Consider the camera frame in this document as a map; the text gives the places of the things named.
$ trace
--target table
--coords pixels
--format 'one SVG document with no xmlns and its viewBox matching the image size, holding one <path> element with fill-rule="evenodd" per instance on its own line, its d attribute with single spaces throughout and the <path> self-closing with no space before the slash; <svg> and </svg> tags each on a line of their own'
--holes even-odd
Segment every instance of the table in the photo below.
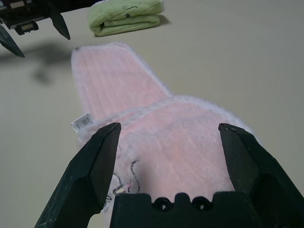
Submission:
<svg viewBox="0 0 304 228">
<path fill-rule="evenodd" d="M 165 8 L 159 27 L 104 38 L 89 30 L 87 9 L 63 14 L 70 41 L 49 19 L 23 36 L 10 31 L 26 58 L 0 47 L 2 227 L 34 227 L 77 152 L 70 122 L 83 111 L 71 51 L 109 42 L 130 45 L 176 94 L 241 117 L 304 193 L 304 1 L 166 0 Z"/>
</svg>

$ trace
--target fabric tag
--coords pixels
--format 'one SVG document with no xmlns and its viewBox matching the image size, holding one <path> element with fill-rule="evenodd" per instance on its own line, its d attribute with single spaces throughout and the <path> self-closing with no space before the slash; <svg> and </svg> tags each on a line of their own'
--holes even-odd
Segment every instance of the fabric tag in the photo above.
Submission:
<svg viewBox="0 0 304 228">
<path fill-rule="evenodd" d="M 74 130 L 78 133 L 80 129 L 92 124 L 95 122 L 94 117 L 90 113 L 86 113 L 73 121 L 71 125 L 73 126 Z"/>
</svg>

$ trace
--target screw hole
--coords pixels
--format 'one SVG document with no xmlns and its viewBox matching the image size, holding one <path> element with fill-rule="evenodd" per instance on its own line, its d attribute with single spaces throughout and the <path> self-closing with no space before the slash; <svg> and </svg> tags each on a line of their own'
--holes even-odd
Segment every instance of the screw hole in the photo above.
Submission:
<svg viewBox="0 0 304 228">
<path fill-rule="evenodd" d="M 208 211 L 212 209 L 212 203 L 202 196 L 194 198 L 192 205 L 199 211 Z"/>
<path fill-rule="evenodd" d="M 167 212 L 172 209 L 172 203 L 167 198 L 158 198 L 153 203 L 154 208 L 161 212 Z"/>
</svg>

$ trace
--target folded green towel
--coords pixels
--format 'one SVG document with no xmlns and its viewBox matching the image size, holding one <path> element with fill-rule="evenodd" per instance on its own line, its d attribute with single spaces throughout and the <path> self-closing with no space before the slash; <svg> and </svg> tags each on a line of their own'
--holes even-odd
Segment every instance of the folded green towel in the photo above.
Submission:
<svg viewBox="0 0 304 228">
<path fill-rule="evenodd" d="M 88 23 L 97 36 L 107 36 L 157 26 L 162 0 L 104 0 L 90 7 Z"/>
</svg>

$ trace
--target pink towel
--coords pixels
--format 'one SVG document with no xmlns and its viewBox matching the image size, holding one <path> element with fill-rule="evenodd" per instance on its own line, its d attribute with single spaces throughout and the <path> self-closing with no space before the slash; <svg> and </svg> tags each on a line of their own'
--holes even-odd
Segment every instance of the pink towel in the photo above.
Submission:
<svg viewBox="0 0 304 228">
<path fill-rule="evenodd" d="M 179 192 L 212 200 L 217 191 L 233 190 L 218 124 L 250 132 L 240 119 L 211 102 L 172 95 L 124 44 L 82 47 L 72 54 L 72 68 L 85 111 L 98 119 L 79 132 L 79 146 L 98 128 L 122 124 L 104 227 L 118 193 L 174 201 Z"/>
</svg>

